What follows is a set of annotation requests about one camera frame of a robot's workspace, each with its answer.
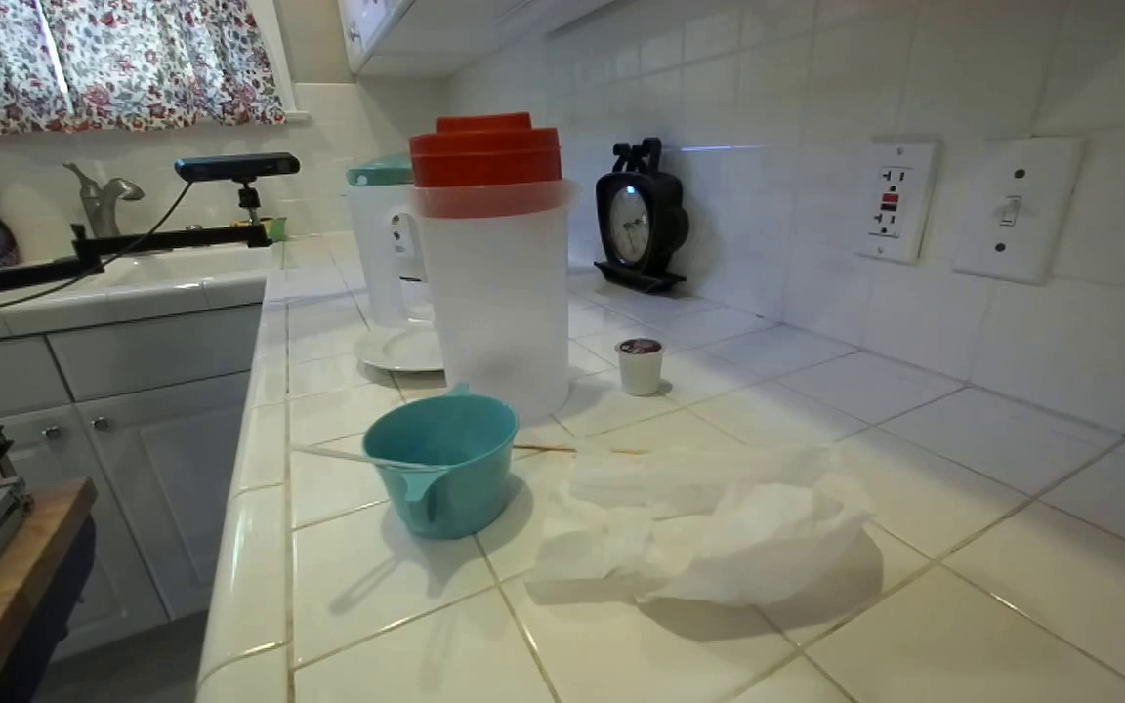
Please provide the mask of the thin wooden skewer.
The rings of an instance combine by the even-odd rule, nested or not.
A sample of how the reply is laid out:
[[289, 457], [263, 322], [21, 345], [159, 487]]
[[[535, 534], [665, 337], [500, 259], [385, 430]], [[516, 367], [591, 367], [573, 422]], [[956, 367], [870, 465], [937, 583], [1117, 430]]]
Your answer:
[[516, 442], [516, 453], [530, 457], [579, 457], [579, 453], [616, 453], [616, 457], [645, 457], [648, 449], [616, 449], [616, 444], [544, 444], [544, 442]]

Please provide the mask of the white ceramic plate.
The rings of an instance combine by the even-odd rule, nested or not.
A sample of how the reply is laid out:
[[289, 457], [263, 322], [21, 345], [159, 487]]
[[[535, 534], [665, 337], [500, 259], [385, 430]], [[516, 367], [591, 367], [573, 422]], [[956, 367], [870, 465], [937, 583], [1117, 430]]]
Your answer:
[[357, 340], [357, 360], [389, 374], [439, 374], [440, 345], [428, 323], [368, 327]]

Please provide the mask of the black decorative clock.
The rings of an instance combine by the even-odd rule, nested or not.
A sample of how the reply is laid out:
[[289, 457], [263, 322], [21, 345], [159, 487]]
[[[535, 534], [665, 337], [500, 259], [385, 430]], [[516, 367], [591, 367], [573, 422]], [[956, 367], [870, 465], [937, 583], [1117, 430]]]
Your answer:
[[616, 141], [613, 169], [592, 182], [604, 281], [671, 292], [685, 272], [671, 255], [689, 241], [685, 182], [660, 169], [660, 141]]

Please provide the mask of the teal plastic measuring cup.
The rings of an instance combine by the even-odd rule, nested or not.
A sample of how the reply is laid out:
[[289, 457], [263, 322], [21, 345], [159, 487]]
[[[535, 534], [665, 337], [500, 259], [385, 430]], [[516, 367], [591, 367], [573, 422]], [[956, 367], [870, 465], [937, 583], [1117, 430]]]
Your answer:
[[371, 422], [362, 457], [423, 539], [490, 527], [512, 499], [516, 410], [490, 393], [432, 393]]

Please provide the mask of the translucent pitcher with red lid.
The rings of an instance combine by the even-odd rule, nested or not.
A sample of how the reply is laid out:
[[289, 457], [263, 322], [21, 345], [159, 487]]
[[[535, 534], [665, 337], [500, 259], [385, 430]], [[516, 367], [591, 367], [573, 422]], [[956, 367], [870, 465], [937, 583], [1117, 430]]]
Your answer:
[[409, 141], [409, 173], [445, 379], [548, 422], [570, 387], [560, 132], [529, 112], [440, 119]]

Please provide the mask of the white container with teal lid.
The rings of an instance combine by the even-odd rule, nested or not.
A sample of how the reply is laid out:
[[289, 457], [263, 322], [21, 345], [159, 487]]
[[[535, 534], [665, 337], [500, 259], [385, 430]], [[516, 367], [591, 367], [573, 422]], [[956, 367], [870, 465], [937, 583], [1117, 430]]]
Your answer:
[[409, 322], [405, 288], [426, 276], [414, 176], [405, 158], [380, 158], [346, 173], [346, 216], [358, 246], [371, 322], [397, 327]]

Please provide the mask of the white upper cabinet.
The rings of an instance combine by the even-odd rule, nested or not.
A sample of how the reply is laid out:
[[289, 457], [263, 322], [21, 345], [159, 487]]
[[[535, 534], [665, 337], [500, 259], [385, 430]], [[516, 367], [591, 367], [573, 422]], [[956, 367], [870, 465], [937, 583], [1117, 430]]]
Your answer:
[[564, 31], [613, 0], [340, 0], [357, 77], [448, 77], [516, 41]]

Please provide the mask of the white cabinet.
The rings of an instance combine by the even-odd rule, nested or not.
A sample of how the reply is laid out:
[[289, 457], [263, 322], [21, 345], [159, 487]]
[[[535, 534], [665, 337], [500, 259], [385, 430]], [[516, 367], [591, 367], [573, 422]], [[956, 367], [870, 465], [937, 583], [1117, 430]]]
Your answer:
[[207, 608], [255, 340], [255, 304], [0, 340], [14, 468], [33, 487], [95, 483], [62, 656]]
[[448, 77], [516, 41], [564, 31], [613, 0], [340, 0], [357, 77]]

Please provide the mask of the white electrical outlet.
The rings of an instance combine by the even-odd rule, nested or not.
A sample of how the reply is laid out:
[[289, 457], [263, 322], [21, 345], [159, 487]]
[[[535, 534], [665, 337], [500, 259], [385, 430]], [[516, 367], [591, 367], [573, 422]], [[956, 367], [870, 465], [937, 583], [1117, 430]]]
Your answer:
[[934, 162], [934, 141], [868, 146], [861, 173], [861, 259], [910, 267], [921, 255]]

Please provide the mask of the white lower cabinet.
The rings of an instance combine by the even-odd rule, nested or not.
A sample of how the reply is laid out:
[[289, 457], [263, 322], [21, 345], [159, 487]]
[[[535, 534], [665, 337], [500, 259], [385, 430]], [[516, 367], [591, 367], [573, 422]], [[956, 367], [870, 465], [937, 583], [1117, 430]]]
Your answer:
[[255, 304], [0, 340], [14, 468], [33, 487], [95, 483], [62, 656], [207, 608], [255, 340]]

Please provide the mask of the chrome kitchen faucet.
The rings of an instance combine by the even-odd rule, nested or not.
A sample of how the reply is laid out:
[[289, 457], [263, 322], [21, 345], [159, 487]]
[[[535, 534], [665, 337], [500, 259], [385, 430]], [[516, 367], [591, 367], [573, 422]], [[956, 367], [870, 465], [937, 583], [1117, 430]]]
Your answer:
[[95, 237], [118, 237], [118, 207], [120, 205], [141, 205], [146, 189], [124, 181], [124, 176], [108, 176], [104, 182], [99, 182], [95, 176], [87, 176], [82, 169], [75, 169], [77, 176], [77, 201], [82, 201], [82, 216], [89, 222]]

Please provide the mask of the wooden cart top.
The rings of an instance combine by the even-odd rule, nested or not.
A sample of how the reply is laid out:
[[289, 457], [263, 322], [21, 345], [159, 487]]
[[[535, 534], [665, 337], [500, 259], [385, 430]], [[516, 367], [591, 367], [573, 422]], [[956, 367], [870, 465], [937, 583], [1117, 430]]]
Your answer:
[[0, 551], [0, 703], [33, 703], [95, 569], [95, 483], [42, 487]]

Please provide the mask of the floral window curtain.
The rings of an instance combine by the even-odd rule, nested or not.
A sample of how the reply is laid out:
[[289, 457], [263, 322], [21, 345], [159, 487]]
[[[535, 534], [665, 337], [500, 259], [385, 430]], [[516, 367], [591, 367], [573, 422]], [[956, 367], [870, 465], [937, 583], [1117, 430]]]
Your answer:
[[251, 0], [0, 0], [0, 132], [283, 123]]

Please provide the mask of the white light switch plate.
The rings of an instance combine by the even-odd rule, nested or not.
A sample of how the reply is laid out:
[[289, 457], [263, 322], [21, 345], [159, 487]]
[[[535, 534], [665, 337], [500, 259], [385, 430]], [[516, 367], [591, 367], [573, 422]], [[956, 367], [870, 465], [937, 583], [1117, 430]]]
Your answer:
[[999, 141], [967, 189], [948, 267], [975, 276], [1042, 281], [1077, 163], [1077, 136]]

